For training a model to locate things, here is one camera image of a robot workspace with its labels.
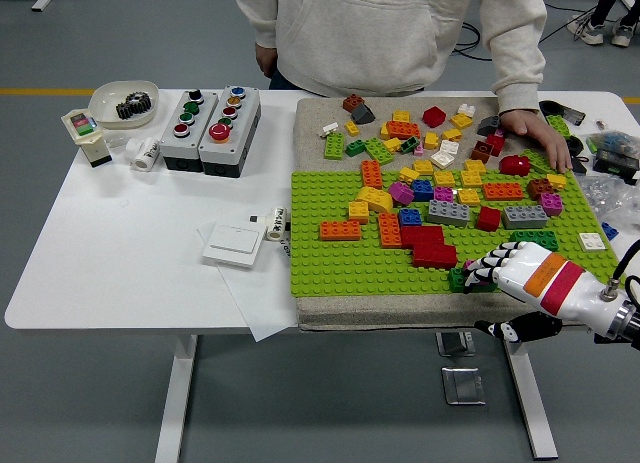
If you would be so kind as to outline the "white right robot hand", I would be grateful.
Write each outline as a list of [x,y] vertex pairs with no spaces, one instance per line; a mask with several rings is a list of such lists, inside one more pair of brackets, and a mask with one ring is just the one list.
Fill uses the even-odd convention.
[[562,255],[534,242],[507,242],[471,263],[464,291],[493,283],[533,308],[509,321],[478,321],[475,327],[500,340],[521,343],[557,335],[565,321],[591,328],[608,340],[639,347],[639,304],[630,289],[620,290],[621,272],[609,283]]

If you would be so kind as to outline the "person's right hand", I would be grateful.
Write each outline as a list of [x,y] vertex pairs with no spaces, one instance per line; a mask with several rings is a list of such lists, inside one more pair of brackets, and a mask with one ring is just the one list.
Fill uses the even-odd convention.
[[268,48],[255,44],[255,58],[262,74],[271,79],[277,70],[278,52],[276,48]]

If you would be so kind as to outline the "person's left hand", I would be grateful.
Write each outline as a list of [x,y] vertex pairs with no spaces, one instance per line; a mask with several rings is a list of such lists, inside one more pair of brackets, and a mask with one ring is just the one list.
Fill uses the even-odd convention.
[[572,170],[565,138],[530,110],[514,109],[500,115],[502,126],[518,136],[537,141],[545,150],[549,164],[559,173]]

